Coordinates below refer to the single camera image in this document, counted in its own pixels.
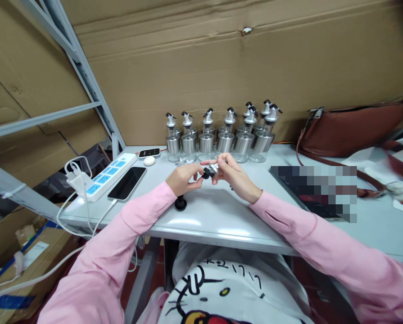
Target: black knob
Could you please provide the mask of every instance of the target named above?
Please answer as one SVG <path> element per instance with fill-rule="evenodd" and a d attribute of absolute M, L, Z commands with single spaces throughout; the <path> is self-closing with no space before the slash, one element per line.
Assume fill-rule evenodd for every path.
<path fill-rule="evenodd" d="M 184 211 L 186 209 L 187 202 L 183 199 L 183 195 L 177 197 L 176 202 L 174 202 L 174 206 L 178 211 Z"/>

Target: cardboard sheet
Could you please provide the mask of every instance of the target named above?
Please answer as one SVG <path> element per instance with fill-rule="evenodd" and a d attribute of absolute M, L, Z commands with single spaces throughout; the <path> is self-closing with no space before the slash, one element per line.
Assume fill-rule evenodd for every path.
<path fill-rule="evenodd" d="M 16 0 L 0 1 L 0 125 L 90 102 L 60 46 Z M 95 110 L 0 138 L 0 167 L 33 187 L 107 133 Z"/>
<path fill-rule="evenodd" d="M 63 0 L 127 145 L 165 144 L 167 111 L 200 128 L 213 108 L 219 126 L 229 106 L 270 99 L 284 111 L 275 140 L 294 140 L 308 109 L 403 95 L 402 2 L 96 4 Z"/>

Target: pink long-sleeve shirt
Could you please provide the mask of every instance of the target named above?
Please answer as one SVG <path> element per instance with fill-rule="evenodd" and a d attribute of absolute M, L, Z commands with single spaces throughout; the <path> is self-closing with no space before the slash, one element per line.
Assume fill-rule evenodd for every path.
<path fill-rule="evenodd" d="M 69 274 L 60 280 L 38 323 L 124 323 L 120 295 L 135 240 L 175 200 L 175 194 L 163 182 L 150 193 L 129 201 L 86 244 Z M 361 323 L 403 322 L 402 263 L 267 192 L 250 208 L 315 269 L 346 287 Z M 144 323 L 157 322 L 167 296 L 156 296 L 149 303 Z"/>

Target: smartphone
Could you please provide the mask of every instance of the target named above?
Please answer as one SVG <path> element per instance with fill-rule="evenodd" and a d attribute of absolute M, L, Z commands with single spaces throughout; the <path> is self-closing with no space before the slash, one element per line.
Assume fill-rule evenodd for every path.
<path fill-rule="evenodd" d="M 159 148 L 153 148 L 150 150 L 141 151 L 138 155 L 140 160 L 144 160 L 148 156 L 153 156 L 154 158 L 158 158 L 161 156 L 161 150 Z"/>
<path fill-rule="evenodd" d="M 108 194 L 108 198 L 117 199 L 121 201 L 126 201 L 134 192 L 135 188 L 140 183 L 144 174 L 146 173 L 146 168 L 133 166 L 130 168 L 125 175 L 120 179 L 117 185 L 114 186 L 113 190 Z"/>

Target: metal shelf frame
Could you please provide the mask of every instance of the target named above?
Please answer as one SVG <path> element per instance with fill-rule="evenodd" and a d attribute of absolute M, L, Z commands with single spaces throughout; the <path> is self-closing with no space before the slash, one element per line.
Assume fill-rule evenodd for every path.
<path fill-rule="evenodd" d="M 116 157 L 119 154 L 119 144 L 122 149 L 126 147 L 125 141 L 99 88 L 62 3 L 60 0 L 40 0 L 41 8 L 35 0 L 20 0 L 20 2 L 66 52 L 91 103 L 2 125 L 0 126 L 0 137 L 94 108 L 112 139 L 113 157 Z M 59 211 L 59 208 L 48 199 L 42 197 L 1 168 L 0 194 L 4 198 L 9 198 L 51 221 L 55 221 Z"/>

